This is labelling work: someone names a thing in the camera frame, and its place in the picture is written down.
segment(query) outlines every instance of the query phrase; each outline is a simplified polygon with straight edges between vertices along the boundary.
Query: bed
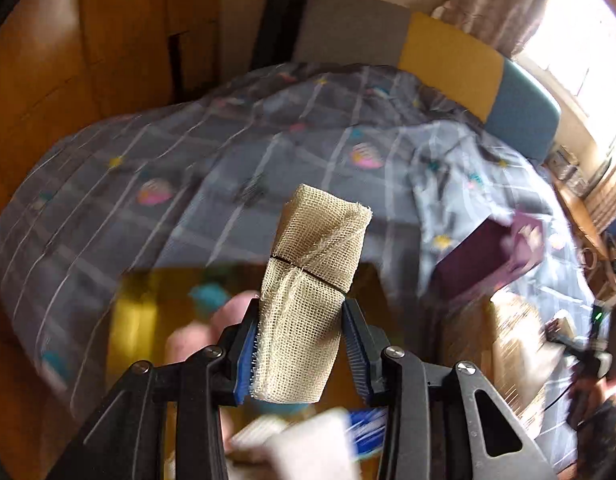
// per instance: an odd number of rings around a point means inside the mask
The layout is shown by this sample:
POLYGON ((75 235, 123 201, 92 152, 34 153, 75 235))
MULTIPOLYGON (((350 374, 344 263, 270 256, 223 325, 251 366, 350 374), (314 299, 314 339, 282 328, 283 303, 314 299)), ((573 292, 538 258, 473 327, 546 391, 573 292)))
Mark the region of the bed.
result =
MULTIPOLYGON (((299 184, 373 210, 361 260, 400 313, 416 311, 436 262, 485 218, 532 214, 550 243, 512 290, 544 321, 568 310, 585 333, 593 297, 537 166, 559 110, 537 82, 460 31, 377 0, 310 0, 294 52, 198 101, 61 140, 2 212, 3 305, 76 418, 103 393, 120 275, 265 262, 299 184), (374 46, 349 48, 363 38, 374 46)), ((547 402, 567 381, 560 367, 547 402)), ((537 438, 555 469, 574 458, 565 410, 548 411, 537 438)))

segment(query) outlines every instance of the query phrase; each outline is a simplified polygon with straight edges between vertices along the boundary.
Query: window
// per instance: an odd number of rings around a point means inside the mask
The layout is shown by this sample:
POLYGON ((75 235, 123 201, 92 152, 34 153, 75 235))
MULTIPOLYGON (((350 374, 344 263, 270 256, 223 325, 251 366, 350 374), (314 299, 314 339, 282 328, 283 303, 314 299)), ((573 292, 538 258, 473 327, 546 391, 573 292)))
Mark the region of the window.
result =
POLYGON ((574 97, 601 150, 616 139, 616 17, 603 0, 549 0, 524 54, 574 97))

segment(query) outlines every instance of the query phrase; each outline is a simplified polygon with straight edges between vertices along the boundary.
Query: human hand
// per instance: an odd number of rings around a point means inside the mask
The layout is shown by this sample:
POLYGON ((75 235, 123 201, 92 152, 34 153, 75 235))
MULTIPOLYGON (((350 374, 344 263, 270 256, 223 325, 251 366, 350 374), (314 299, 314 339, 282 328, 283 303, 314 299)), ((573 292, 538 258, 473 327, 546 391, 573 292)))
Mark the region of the human hand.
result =
POLYGON ((608 398, 606 378, 601 378, 598 380, 597 378, 575 376, 575 378, 573 378, 573 385, 568 392, 568 397, 570 398, 571 403, 570 410, 573 409, 573 399, 579 394, 588 395, 586 410, 584 411, 582 417, 582 419, 585 420, 595 413, 604 402, 606 402, 606 399, 608 398))
MULTIPOLYGON (((242 321, 250 300, 258 297, 258 293, 254 290, 241 292, 214 313, 210 324, 193 321, 175 330, 166 340, 166 364, 183 362, 202 348, 216 344, 227 326, 242 321)), ((226 410, 221 409, 219 413, 224 449, 229 450, 230 438, 234 432, 232 419, 226 410)))

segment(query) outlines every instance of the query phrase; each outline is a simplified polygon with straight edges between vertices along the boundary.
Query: headboard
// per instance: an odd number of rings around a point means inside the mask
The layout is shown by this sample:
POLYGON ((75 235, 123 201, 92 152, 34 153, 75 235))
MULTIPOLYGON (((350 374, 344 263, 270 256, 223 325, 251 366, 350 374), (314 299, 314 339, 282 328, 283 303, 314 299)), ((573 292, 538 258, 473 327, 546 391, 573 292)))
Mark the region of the headboard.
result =
POLYGON ((533 162, 544 161, 559 123, 554 98, 511 60, 451 25, 381 0, 308 0, 293 60, 411 72, 533 162))

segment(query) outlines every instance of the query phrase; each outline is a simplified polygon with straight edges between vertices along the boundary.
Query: wooden floor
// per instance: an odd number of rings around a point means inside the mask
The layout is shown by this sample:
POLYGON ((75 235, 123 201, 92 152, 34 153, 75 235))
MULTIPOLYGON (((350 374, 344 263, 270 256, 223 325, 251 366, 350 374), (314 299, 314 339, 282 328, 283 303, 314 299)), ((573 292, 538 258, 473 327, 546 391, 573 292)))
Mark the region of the wooden floor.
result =
POLYGON ((73 431, 0 307, 0 460, 12 480, 45 477, 73 431))

